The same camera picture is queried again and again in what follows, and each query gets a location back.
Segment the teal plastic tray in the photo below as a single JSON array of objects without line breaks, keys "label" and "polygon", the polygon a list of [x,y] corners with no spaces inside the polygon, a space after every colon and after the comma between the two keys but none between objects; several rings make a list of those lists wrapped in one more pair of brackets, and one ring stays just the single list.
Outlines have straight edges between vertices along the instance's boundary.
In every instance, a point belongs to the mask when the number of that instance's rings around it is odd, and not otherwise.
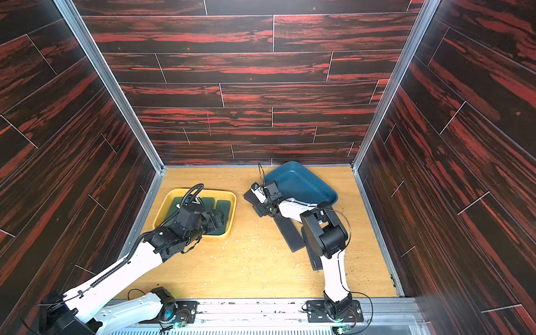
[{"label": "teal plastic tray", "polygon": [[333,205],[339,199],[337,192],[318,176],[296,161],[284,163],[265,176],[265,182],[275,181],[284,197],[301,202]]}]

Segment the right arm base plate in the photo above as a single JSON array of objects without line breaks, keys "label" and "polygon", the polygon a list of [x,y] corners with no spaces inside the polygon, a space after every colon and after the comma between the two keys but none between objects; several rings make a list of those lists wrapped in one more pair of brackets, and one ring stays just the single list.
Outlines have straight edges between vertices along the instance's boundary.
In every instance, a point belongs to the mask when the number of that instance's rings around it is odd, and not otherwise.
[{"label": "right arm base plate", "polygon": [[363,312],[358,301],[328,303],[325,300],[309,300],[302,306],[309,323],[364,321]]}]

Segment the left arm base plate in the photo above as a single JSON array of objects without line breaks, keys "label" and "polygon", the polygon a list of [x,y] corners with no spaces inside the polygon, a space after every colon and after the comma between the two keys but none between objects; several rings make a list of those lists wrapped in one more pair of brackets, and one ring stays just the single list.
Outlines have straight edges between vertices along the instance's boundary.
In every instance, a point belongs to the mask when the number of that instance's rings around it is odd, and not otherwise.
[{"label": "left arm base plate", "polygon": [[172,305],[166,303],[157,316],[153,319],[142,321],[141,324],[177,325],[193,324],[197,315],[199,302],[176,300]]}]

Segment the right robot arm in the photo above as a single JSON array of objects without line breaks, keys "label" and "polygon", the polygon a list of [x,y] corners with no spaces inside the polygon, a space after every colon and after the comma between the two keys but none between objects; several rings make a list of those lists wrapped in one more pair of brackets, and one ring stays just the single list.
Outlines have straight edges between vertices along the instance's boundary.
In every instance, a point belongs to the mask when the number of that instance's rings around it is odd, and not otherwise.
[{"label": "right robot arm", "polygon": [[342,274],[350,236],[332,206],[328,202],[311,204],[286,198],[279,192],[268,195],[266,189],[251,189],[246,197],[258,216],[274,219],[292,252],[307,247],[309,254],[320,258],[325,276],[325,313],[332,320],[345,317],[353,303],[346,276]]}]

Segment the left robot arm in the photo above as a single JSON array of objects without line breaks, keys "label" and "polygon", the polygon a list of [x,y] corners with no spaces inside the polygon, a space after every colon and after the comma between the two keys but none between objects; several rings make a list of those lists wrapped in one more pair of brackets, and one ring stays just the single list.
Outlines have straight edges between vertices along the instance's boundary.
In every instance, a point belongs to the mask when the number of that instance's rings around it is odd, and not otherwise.
[{"label": "left robot arm", "polygon": [[114,306],[108,303],[135,280],[174,255],[188,253],[204,235],[225,224],[219,209],[208,212],[202,205],[182,205],[94,278],[63,294],[47,295],[39,305],[40,334],[110,334],[140,321],[169,318],[174,299],[164,289]]}]

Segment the green pencil case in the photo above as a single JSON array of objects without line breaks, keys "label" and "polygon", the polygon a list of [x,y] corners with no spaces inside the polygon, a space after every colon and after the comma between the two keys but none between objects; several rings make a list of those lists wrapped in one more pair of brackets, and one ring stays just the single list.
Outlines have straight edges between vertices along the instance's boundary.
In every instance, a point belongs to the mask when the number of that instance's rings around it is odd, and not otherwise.
[{"label": "green pencil case", "polygon": [[226,232],[229,225],[231,202],[229,200],[217,200],[215,209],[223,213],[223,225],[209,233],[209,235],[221,236]]},{"label": "green pencil case", "polygon": [[190,200],[185,200],[182,197],[176,197],[173,199],[170,209],[163,220],[162,226],[178,224],[181,219],[181,208],[188,205]]},{"label": "green pencil case", "polygon": [[214,213],[216,209],[216,200],[214,198],[201,198],[207,213]]}]

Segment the dark grey pencil case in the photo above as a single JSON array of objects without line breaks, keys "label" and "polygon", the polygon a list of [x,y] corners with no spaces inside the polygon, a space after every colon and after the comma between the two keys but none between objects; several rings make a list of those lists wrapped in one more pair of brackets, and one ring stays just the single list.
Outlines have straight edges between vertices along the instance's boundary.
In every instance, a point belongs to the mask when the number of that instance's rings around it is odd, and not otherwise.
[{"label": "dark grey pencil case", "polygon": [[305,247],[304,239],[291,219],[276,216],[274,222],[293,253]]},{"label": "dark grey pencil case", "polygon": [[309,244],[307,239],[304,239],[304,244],[307,250],[308,259],[311,263],[311,267],[313,271],[320,271],[323,270],[322,262],[320,259],[320,256],[318,256],[313,249],[311,248],[311,245]]}]

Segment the yellow plastic tray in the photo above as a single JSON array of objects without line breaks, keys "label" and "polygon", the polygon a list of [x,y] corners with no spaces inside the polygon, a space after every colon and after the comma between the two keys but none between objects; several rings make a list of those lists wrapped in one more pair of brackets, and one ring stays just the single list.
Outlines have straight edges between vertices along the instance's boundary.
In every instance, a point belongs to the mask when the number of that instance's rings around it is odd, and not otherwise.
[{"label": "yellow plastic tray", "polygon": [[[166,214],[168,213],[168,210],[171,207],[173,199],[176,197],[183,197],[187,191],[188,191],[188,188],[175,188],[166,195],[156,215],[156,218],[154,219],[153,228],[156,228],[159,224],[163,222],[163,220],[166,217]],[[229,200],[231,202],[229,225],[228,225],[226,232],[221,236],[213,236],[209,234],[205,236],[208,239],[220,239],[220,240],[226,239],[230,235],[231,228],[233,227],[233,219],[235,217],[235,211],[237,207],[236,195],[230,191],[204,189],[203,191],[200,192],[199,196],[201,198],[214,198],[216,201],[217,200]]]}]

